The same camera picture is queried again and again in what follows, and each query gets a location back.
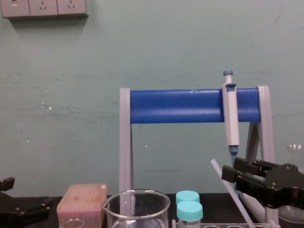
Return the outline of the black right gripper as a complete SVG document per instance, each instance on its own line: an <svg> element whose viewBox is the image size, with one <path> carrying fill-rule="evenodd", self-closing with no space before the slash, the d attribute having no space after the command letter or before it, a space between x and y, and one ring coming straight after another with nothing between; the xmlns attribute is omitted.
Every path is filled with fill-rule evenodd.
<svg viewBox="0 0 304 228"><path fill-rule="evenodd" d="M265 183L255 176L265 178ZM263 160L248 161L237 157L233 168L223 166L221 179L234 183L236 190L269 208L304 208L304 174L293 164L274 165Z"/></svg>

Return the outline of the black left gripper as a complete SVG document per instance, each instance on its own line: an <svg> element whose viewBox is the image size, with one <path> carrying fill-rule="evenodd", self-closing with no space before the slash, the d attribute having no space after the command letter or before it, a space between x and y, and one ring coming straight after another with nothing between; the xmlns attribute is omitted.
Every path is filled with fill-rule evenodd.
<svg viewBox="0 0 304 228"><path fill-rule="evenodd" d="M0 181L0 191L13 188L15 178L9 177ZM0 227L13 228L15 225L30 225L48 219L53 200L41 199L35 205L15 204L13 197L0 193Z"/></svg>

